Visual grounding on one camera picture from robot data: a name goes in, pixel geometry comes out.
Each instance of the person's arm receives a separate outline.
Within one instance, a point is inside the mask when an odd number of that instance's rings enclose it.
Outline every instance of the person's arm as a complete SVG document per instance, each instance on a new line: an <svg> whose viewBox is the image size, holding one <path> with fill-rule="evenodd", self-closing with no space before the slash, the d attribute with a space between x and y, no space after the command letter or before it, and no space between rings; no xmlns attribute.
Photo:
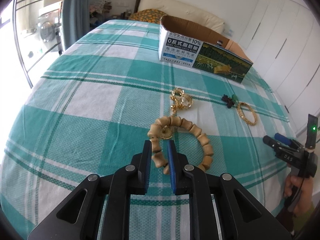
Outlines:
<svg viewBox="0 0 320 240"><path fill-rule="evenodd" d="M292 194L292 186L300 188L302 178L297 176L288 175L285 179L284 185L284 197L289 197ZM303 180L301 187L301 197L296 207L293 210L293 229L297 232L301 230L303 225L307 222L308 218L314 210L312 204L312 191L313 191L313 178Z"/></svg>

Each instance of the triangular cutout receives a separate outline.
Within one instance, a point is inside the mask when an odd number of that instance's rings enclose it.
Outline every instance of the triangular cutout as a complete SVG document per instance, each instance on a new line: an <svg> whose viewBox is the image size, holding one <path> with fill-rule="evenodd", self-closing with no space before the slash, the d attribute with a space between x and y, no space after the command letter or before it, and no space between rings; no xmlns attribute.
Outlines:
<svg viewBox="0 0 320 240"><path fill-rule="evenodd" d="M81 206L87 191L85 189L79 191L72 199L64 205L57 213L57 218L65 220L71 224L76 223Z"/></svg>
<svg viewBox="0 0 320 240"><path fill-rule="evenodd" d="M249 223L262 216L261 212L251 203L249 199L239 189L234 191L238 206L241 211L242 219L245 223Z"/></svg>

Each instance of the green sleeve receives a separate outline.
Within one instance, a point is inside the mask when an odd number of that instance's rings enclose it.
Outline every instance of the green sleeve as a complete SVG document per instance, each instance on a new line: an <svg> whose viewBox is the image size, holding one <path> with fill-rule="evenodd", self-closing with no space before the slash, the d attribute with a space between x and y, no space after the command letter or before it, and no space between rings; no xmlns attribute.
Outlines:
<svg viewBox="0 0 320 240"><path fill-rule="evenodd" d="M293 217L293 229L295 232L298 232L301 230L303 225L308 221L309 217L313 213L314 209L315 208L314 208L313 204L311 204L311 207L309 208L309 210L306 213L304 213L303 215L301 215L299 217Z"/></svg>

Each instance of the green landscape print on box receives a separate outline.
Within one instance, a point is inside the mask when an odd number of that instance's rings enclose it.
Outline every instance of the green landscape print on box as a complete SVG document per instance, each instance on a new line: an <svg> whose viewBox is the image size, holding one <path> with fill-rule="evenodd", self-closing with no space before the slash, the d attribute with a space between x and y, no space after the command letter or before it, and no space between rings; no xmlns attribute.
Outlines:
<svg viewBox="0 0 320 240"><path fill-rule="evenodd" d="M241 83L252 63L218 46L203 43L193 68Z"/></svg>

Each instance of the wooden bead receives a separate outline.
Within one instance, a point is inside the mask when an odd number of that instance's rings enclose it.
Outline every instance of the wooden bead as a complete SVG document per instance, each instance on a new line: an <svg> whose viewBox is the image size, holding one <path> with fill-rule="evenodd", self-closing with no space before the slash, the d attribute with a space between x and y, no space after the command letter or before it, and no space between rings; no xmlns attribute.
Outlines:
<svg viewBox="0 0 320 240"><path fill-rule="evenodd" d="M206 170L210 169L212 163L212 158L210 156L204 156L201 165L204 166Z"/></svg>
<svg viewBox="0 0 320 240"><path fill-rule="evenodd" d="M197 137L198 141L200 142L201 146L204 146L210 142L206 133L202 133Z"/></svg>
<svg viewBox="0 0 320 240"><path fill-rule="evenodd" d="M204 166L202 164L199 164L198 168L200 168L201 170L203 170L205 172L205 168L204 168Z"/></svg>
<svg viewBox="0 0 320 240"><path fill-rule="evenodd" d="M170 115L170 126L177 126L179 127L181 125L181 117L180 116L174 116Z"/></svg>
<svg viewBox="0 0 320 240"><path fill-rule="evenodd" d="M162 130L161 125L157 124L157 123L153 123L150 126L150 130L148 131L148 137L149 138L158 138L160 135L160 132Z"/></svg>
<svg viewBox="0 0 320 240"><path fill-rule="evenodd" d="M157 153L161 151L161 147L159 144L159 139L158 138L151 138L151 145L152 145L152 152Z"/></svg>
<svg viewBox="0 0 320 240"><path fill-rule="evenodd" d="M202 129L199 128L198 126L196 126L195 124L191 127L191 129L189 130L189 132L191 132L196 138L198 138L198 136L201 134Z"/></svg>
<svg viewBox="0 0 320 240"><path fill-rule="evenodd" d="M165 174L165 175L169 175L170 174L169 164L167 164L167 166L164 167L163 174Z"/></svg>
<svg viewBox="0 0 320 240"><path fill-rule="evenodd" d="M165 126L169 126L170 122L171 122L171 119L168 116L163 116L161 118L156 119L156 123L161 125L162 128Z"/></svg>
<svg viewBox="0 0 320 240"><path fill-rule="evenodd" d="M168 161L163 157L162 152L153 154L151 159L154 161L157 168L163 167L168 163Z"/></svg>
<svg viewBox="0 0 320 240"><path fill-rule="evenodd" d="M212 148L212 145L210 143L204 145L202 147L203 149L203 155L204 156L212 156L213 155L213 148Z"/></svg>
<svg viewBox="0 0 320 240"><path fill-rule="evenodd" d="M192 127L192 122L183 118L181 120L180 127L186 129L187 131L189 131L191 129L191 127Z"/></svg>

